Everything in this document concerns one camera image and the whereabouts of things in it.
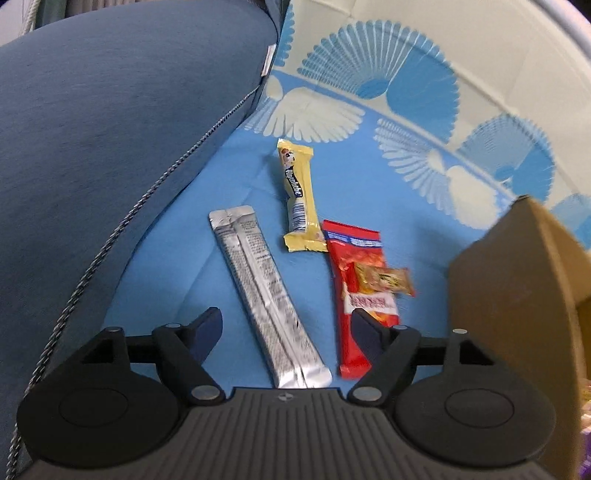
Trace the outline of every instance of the silver snack wrapper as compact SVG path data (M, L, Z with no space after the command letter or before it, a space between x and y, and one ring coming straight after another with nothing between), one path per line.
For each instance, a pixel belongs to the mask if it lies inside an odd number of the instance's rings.
M248 310L277 388L322 388L332 375L304 330L252 207L217 210L209 221Z

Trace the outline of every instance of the blue pillow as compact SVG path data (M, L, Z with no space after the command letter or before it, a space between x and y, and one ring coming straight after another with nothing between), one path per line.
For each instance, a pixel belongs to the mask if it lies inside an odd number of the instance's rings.
M81 276L159 176L260 84L277 23L275 4L264 11L246 0L146 2L61 20L0 48L0 458ZM80 299L52 364L98 332L150 224L251 104L129 224Z

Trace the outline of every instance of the fabric tag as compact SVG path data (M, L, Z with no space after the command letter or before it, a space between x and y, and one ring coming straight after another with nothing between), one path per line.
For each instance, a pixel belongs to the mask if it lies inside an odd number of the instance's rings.
M269 71L271 70L271 60L273 60L273 55L275 54L276 48L276 43L267 47L267 56L265 58L265 64L262 66L261 77L266 77L269 75Z

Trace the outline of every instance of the yellow package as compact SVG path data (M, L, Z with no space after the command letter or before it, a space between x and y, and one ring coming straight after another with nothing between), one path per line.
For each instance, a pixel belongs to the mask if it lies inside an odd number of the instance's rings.
M285 176L287 215L290 231L283 236L290 252L312 250L326 252L326 241L316 215L310 160L314 150L304 145L295 145L282 138L277 142L277 151Z
M408 268L376 267L355 262L355 274L361 293L390 291L414 297L414 288Z

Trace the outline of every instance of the red package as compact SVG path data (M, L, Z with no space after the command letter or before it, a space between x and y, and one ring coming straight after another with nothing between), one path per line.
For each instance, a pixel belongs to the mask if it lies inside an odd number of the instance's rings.
M340 331L340 374L343 378L364 376L371 364L351 335L351 313L363 308L383 325L391 327L399 322L394 294L380 291L361 293L354 263L385 267L379 232L325 220L322 228L335 278L337 312Z

